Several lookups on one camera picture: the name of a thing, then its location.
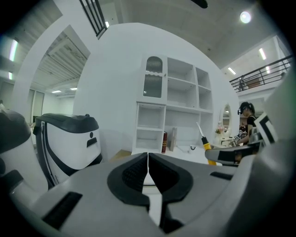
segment screwdriver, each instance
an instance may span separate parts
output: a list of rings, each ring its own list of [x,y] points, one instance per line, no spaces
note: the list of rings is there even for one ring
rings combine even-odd
[[[204,136],[204,133],[203,133],[202,129],[200,128],[198,122],[196,122],[196,124],[198,126],[199,131],[200,131],[200,134],[202,135],[202,142],[203,142],[204,150],[210,150],[211,149],[211,145],[208,142],[208,139]],[[208,163],[209,163],[209,165],[216,165],[216,162],[215,161],[208,160]]]

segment yellow screwdriver handle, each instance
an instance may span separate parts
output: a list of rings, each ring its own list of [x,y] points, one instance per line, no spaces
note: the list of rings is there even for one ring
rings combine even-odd
[[[210,150],[211,149],[210,143],[204,144],[203,147],[204,147],[205,150]],[[208,160],[208,163],[209,163],[209,165],[217,165],[215,161]]]

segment person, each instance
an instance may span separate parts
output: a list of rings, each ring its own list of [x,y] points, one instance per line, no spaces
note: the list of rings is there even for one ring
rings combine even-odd
[[[249,138],[250,138],[250,131],[253,127],[256,127],[256,124],[254,121],[257,119],[255,117],[255,108],[252,103],[249,102],[242,102],[240,105],[240,114],[243,114],[245,117],[247,117],[247,135],[239,140],[237,144],[243,143],[244,145],[248,144]]]
[[[246,125],[244,122],[241,123],[240,130],[246,131]]]

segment black railing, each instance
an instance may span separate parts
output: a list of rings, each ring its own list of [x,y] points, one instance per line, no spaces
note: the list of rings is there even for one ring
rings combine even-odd
[[[79,0],[82,8],[92,25],[96,37],[100,37],[107,30],[106,22],[98,0]]]
[[[236,92],[259,87],[282,79],[283,75],[288,71],[293,56],[282,58],[275,62],[258,68],[252,72],[235,78],[230,82]]]

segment red book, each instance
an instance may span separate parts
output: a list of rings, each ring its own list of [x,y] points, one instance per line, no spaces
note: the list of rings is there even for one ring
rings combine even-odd
[[[167,148],[167,132],[163,133],[162,149],[161,152],[165,153]]]

